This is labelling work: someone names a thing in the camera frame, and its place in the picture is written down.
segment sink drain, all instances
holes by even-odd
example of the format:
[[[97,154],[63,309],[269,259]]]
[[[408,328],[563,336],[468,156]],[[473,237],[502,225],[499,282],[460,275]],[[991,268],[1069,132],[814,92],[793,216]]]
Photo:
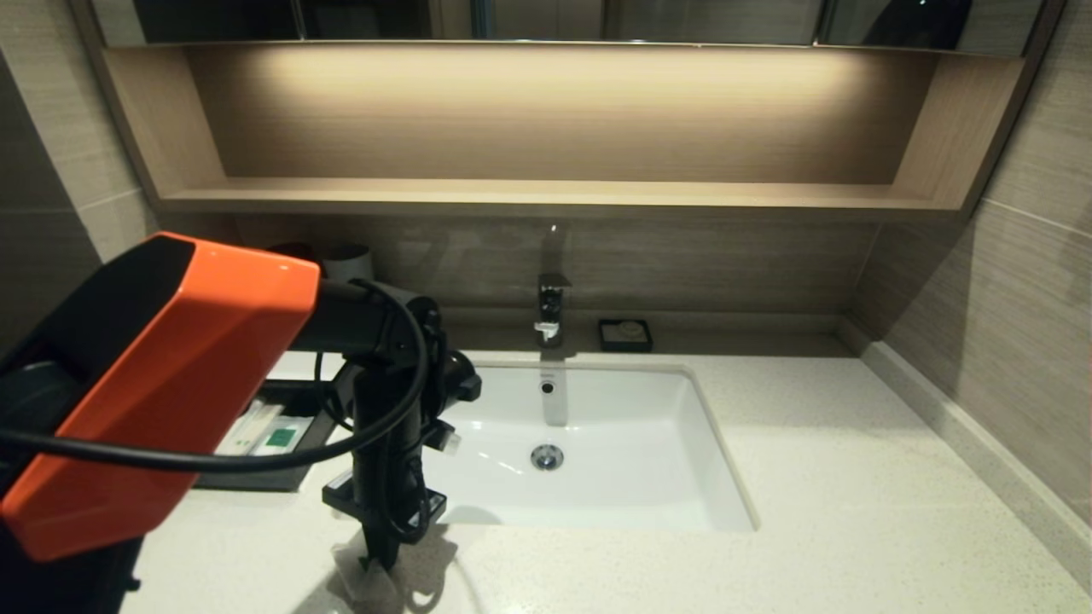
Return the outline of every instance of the sink drain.
[[[542,471],[554,471],[565,462],[565,452],[561,448],[550,444],[543,444],[531,450],[531,464]]]

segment countertop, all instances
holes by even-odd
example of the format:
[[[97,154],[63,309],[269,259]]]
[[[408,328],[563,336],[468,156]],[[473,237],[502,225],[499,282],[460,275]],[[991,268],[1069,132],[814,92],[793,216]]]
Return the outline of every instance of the countertop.
[[[342,457],[316,465],[295,494],[191,492],[146,538],[143,587],[122,612],[1088,612],[1065,569],[863,363],[832,338],[804,344],[800,355],[568,359],[689,371],[755,533],[440,526],[404,546],[393,583],[354,609],[331,548],[359,547],[359,527],[320,500],[349,467]],[[480,365],[538,362],[468,354]],[[288,354],[273,376],[310,369],[307,355]]]

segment faucet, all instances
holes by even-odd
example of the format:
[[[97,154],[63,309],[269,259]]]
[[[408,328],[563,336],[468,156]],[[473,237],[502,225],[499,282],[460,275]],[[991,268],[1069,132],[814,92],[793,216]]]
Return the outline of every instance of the faucet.
[[[561,345],[561,298],[565,288],[572,287],[569,280],[560,273],[543,273],[538,275],[538,321],[535,330],[539,347],[559,347]]]

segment open shelf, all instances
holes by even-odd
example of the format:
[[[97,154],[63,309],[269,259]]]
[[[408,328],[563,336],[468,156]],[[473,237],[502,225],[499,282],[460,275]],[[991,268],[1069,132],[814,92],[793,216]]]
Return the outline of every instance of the open shelf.
[[[950,219],[1029,80],[1020,58],[868,49],[107,49],[75,7],[175,212]]]

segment white undermount sink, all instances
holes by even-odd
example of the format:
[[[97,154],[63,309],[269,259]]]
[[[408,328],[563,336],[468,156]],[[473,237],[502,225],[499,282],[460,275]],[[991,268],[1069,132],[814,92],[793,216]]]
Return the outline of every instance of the white undermount sink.
[[[461,437],[455,451],[425,450],[426,482],[449,497],[440,522],[755,530],[686,375],[545,367],[478,374],[482,398],[441,416]],[[554,447],[537,456],[554,469],[536,467],[539,446]]]

